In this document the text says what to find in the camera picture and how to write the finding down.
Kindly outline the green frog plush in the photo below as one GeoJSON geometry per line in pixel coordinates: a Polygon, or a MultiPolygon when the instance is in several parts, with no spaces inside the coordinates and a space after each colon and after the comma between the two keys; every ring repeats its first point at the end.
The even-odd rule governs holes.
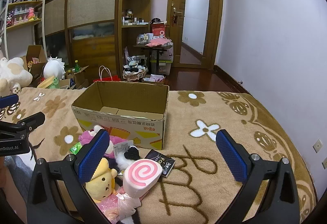
{"type": "Polygon", "coordinates": [[[54,77],[53,82],[48,86],[48,89],[59,89],[60,88],[60,84],[59,84],[59,80],[57,79],[57,77],[54,77]]]}

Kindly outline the green tissue pack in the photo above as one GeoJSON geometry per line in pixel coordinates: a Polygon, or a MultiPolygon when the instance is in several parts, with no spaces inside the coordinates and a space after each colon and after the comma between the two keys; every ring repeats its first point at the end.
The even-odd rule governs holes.
{"type": "Polygon", "coordinates": [[[82,147],[83,147],[83,145],[82,145],[81,142],[79,141],[79,142],[77,142],[75,145],[73,145],[73,146],[69,149],[69,151],[70,151],[70,153],[76,155],[76,154],[78,154],[78,152],[80,151],[80,149],[81,149],[82,147]]]}

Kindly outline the pink fluffy plush slipper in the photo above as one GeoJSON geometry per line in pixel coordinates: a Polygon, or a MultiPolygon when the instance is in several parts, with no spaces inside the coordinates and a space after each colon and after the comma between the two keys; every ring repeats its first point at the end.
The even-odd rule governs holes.
{"type": "MultiPolygon", "coordinates": [[[[79,142],[81,143],[81,145],[88,144],[93,139],[93,137],[97,134],[97,132],[99,130],[101,130],[101,129],[104,129],[104,128],[102,126],[100,126],[100,125],[95,125],[92,130],[84,131],[79,136],[79,142]]],[[[122,138],[116,137],[116,136],[109,136],[109,137],[110,137],[109,146],[108,146],[104,156],[106,158],[113,159],[115,157],[115,155],[114,155],[114,145],[117,145],[118,143],[126,142],[126,139],[122,139],[122,138]]]]}

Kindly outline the wooden door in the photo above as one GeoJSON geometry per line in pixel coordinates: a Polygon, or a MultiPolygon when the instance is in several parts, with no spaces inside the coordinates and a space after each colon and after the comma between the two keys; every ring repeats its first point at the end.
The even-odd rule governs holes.
{"type": "Polygon", "coordinates": [[[168,35],[175,67],[213,69],[223,0],[168,0],[168,35]]]}

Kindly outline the clear plastic storage bin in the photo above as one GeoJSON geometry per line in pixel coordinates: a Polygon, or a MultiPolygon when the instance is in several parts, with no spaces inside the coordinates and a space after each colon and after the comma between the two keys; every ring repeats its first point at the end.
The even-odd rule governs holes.
{"type": "Polygon", "coordinates": [[[151,60],[151,73],[154,75],[165,75],[168,76],[170,74],[172,61],[167,60],[159,60],[159,69],[156,67],[156,61],[151,60]]]}

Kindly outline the white round plush doll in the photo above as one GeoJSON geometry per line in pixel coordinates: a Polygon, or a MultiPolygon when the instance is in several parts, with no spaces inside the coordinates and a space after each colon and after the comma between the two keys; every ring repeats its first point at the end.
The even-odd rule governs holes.
{"type": "Polygon", "coordinates": [[[52,58],[49,57],[47,63],[43,69],[43,76],[45,79],[49,77],[57,77],[58,80],[61,80],[64,77],[65,63],[62,61],[62,58],[52,58]]]}

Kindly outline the beige floral blanket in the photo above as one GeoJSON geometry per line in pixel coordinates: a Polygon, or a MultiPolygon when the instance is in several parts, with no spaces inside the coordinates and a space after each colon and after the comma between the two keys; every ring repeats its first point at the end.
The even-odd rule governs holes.
{"type": "MultiPolygon", "coordinates": [[[[63,159],[91,122],[76,118],[71,105],[78,90],[25,88],[19,103],[1,109],[1,120],[17,122],[36,112],[45,123],[29,137],[35,158],[63,159]]],[[[298,188],[300,219],[313,211],[317,198],[297,149],[271,114],[253,97],[229,92],[171,91],[162,153],[174,168],[142,200],[126,223],[214,223],[241,188],[216,147],[215,135],[226,129],[250,153],[263,159],[290,161],[298,188]]]]}

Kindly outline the pink swirl roll plush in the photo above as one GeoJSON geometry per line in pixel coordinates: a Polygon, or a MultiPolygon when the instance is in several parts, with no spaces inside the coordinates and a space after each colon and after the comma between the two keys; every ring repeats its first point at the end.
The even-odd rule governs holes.
{"type": "Polygon", "coordinates": [[[123,174],[124,191],[132,198],[143,197],[162,174],[162,166],[150,159],[139,159],[129,165],[123,174]]]}

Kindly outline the brown cardboard box left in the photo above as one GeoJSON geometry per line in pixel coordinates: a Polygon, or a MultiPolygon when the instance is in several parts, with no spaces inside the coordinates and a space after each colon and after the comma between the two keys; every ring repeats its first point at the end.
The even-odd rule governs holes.
{"type": "Polygon", "coordinates": [[[43,79],[43,69],[47,63],[42,45],[29,45],[26,55],[21,57],[24,61],[24,68],[32,74],[33,79],[30,87],[37,87],[43,79]]]}

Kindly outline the cream spotted dog plush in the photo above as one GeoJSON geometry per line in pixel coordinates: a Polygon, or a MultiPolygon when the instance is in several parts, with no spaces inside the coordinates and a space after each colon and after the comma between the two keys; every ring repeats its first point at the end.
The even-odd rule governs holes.
{"type": "Polygon", "coordinates": [[[1,58],[1,97],[18,94],[32,83],[32,79],[32,74],[24,68],[22,58],[1,58]]]}

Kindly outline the pink cloth on table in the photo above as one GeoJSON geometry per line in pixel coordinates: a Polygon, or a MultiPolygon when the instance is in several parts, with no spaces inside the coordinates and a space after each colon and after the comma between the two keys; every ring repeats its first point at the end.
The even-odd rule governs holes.
{"type": "Polygon", "coordinates": [[[171,46],[172,41],[165,37],[153,38],[146,44],[148,47],[168,47],[171,46]]]}

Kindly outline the red box on table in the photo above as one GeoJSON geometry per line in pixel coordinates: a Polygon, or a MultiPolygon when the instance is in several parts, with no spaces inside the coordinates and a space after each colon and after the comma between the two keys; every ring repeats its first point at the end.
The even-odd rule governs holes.
{"type": "Polygon", "coordinates": [[[151,32],[154,36],[165,36],[166,25],[164,22],[158,22],[151,24],[151,32]]]}

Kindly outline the lace trimmed basket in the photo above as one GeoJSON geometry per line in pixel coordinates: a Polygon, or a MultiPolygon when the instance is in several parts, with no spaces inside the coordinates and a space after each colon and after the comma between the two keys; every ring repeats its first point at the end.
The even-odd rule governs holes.
{"type": "Polygon", "coordinates": [[[122,77],[126,81],[139,81],[147,74],[147,66],[136,66],[124,68],[122,77]]]}

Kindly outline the wooden wardrobe cabinet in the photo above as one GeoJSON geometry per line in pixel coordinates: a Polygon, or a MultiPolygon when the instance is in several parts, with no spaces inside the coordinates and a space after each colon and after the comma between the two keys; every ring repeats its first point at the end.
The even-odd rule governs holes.
{"type": "Polygon", "coordinates": [[[45,0],[36,37],[48,56],[61,58],[66,67],[84,67],[90,82],[99,78],[100,66],[120,75],[121,22],[133,14],[145,28],[150,5],[151,0],[45,0]]]}

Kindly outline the black face mask packet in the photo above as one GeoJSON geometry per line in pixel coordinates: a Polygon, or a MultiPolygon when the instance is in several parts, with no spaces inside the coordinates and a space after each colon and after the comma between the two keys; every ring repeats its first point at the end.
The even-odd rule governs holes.
{"type": "Polygon", "coordinates": [[[153,160],[157,163],[159,163],[162,167],[162,176],[163,177],[168,177],[171,170],[174,168],[175,166],[175,159],[168,157],[162,153],[159,153],[158,151],[155,151],[153,149],[151,149],[147,155],[145,156],[146,159],[150,159],[153,160]]]}

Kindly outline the yellow dog plush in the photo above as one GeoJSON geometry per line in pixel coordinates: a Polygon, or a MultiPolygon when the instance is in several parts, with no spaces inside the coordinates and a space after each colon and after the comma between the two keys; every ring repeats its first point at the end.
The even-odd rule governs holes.
{"type": "Polygon", "coordinates": [[[91,180],[85,183],[85,188],[95,203],[116,194],[115,178],[118,172],[109,168],[109,162],[102,158],[99,162],[91,180]]]}

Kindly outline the red paper gift bag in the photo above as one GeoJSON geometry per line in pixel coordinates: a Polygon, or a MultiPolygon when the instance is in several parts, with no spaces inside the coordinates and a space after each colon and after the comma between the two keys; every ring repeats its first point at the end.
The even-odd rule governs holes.
{"type": "Polygon", "coordinates": [[[118,77],[118,75],[113,75],[109,68],[105,67],[104,65],[101,65],[98,70],[99,77],[97,79],[94,79],[93,82],[118,82],[121,81],[121,79],[118,77]]]}

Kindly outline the white fluffy pompom plush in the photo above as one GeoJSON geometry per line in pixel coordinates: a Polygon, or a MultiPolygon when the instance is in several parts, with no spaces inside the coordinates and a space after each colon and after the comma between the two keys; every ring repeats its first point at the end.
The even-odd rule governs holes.
{"type": "Polygon", "coordinates": [[[134,161],[140,159],[139,149],[135,146],[131,146],[126,152],[118,153],[115,158],[117,167],[120,171],[125,170],[128,166],[130,166],[134,161]]]}

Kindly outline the pink plastic item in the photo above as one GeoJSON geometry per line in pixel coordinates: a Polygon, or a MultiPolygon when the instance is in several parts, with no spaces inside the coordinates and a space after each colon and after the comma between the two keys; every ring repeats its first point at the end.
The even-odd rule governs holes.
{"type": "Polygon", "coordinates": [[[141,206],[141,201],[148,192],[146,190],[141,192],[140,195],[131,197],[124,186],[121,186],[117,189],[116,194],[103,198],[96,205],[111,223],[118,223],[125,218],[131,217],[136,212],[136,208],[141,206]]]}

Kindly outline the small cardboard box on floor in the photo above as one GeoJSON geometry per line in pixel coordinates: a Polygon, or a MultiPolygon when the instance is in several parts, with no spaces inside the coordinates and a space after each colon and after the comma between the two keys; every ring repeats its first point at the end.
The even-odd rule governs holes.
{"type": "Polygon", "coordinates": [[[145,75],[142,78],[143,83],[164,84],[166,77],[164,75],[145,75]]]}

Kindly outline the open cardboard box with bottles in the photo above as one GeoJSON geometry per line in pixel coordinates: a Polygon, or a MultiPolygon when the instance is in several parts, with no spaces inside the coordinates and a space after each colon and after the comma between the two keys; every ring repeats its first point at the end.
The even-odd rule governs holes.
{"type": "Polygon", "coordinates": [[[65,78],[69,80],[69,89],[83,89],[89,86],[89,80],[86,77],[88,67],[81,67],[78,60],[75,60],[74,67],[66,70],[65,78]]]}

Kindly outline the white figurine display shelf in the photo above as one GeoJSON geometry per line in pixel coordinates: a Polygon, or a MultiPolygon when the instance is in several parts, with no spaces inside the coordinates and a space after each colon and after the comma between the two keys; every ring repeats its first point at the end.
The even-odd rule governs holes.
{"type": "Polygon", "coordinates": [[[29,45],[45,50],[45,0],[1,0],[1,52],[24,55],[29,45]]]}

